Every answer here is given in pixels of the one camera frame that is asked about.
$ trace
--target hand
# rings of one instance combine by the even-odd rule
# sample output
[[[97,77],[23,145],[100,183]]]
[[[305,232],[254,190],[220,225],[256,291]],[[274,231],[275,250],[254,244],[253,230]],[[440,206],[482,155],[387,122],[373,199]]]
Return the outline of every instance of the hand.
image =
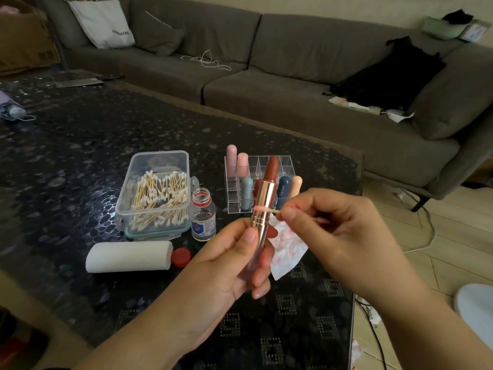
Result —
[[[320,212],[326,224],[313,219]],[[367,198],[310,189],[287,201],[278,219],[286,221],[336,280],[375,306],[422,285]]]
[[[152,316],[154,309],[166,310],[167,327],[181,343],[182,354],[202,344],[245,291],[252,290],[255,299],[269,291],[274,248],[268,240],[251,280],[238,276],[257,249],[258,233],[249,225],[249,218],[241,218],[222,229],[143,313]],[[276,236],[277,230],[269,227],[267,237]]]

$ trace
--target white paper roll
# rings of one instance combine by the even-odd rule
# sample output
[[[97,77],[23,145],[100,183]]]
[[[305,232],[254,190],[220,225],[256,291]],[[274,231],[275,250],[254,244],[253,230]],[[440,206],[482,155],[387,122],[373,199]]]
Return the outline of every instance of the white paper roll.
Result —
[[[88,273],[168,270],[173,245],[169,241],[95,244],[86,258]]]

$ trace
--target gray pillow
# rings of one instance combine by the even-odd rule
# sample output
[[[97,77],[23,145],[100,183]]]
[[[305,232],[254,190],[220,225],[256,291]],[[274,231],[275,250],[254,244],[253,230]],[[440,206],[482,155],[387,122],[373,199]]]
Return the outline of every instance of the gray pillow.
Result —
[[[447,67],[425,86],[411,105],[421,136],[453,136],[493,103],[493,49],[467,44],[446,55]]]
[[[134,35],[135,47],[155,53],[159,57],[172,55],[185,37],[182,30],[172,28],[145,10],[132,10],[130,29]]]
[[[128,22],[130,0],[119,1]],[[34,2],[40,9],[46,12],[48,19],[65,48],[73,49],[91,44],[65,0],[34,0]]]

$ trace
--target black cable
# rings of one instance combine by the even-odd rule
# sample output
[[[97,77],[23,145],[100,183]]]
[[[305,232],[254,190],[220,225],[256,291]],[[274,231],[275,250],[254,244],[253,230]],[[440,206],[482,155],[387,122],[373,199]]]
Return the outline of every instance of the black cable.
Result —
[[[378,348],[380,349],[380,354],[382,355],[382,363],[384,364],[384,369],[387,370],[387,363],[385,362],[384,348],[382,348],[382,345],[380,344],[380,340],[378,339],[377,333],[375,332],[375,329],[373,328],[373,323],[371,323],[371,321],[370,321],[370,316],[368,315],[366,310],[363,309],[363,305],[365,305],[365,306],[370,306],[370,305],[359,302],[356,298],[355,298],[355,300],[359,304],[359,306],[361,307],[361,310],[363,311],[363,313],[365,313],[365,315],[368,319],[368,323],[370,324],[371,330],[373,332],[373,336],[377,340]]]

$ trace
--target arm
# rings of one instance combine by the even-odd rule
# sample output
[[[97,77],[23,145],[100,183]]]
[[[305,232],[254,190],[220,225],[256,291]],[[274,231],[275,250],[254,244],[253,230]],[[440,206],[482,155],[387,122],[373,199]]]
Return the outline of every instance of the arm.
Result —
[[[328,225],[312,217],[329,214]],[[382,317],[404,370],[485,370],[493,352],[416,274],[373,203],[328,189],[289,200],[280,220]]]
[[[83,359],[74,370],[169,370],[202,344],[246,290],[270,289],[269,241],[251,280],[238,275],[257,248],[258,233],[241,218],[214,236],[143,313]],[[270,227],[268,238],[277,236]]]

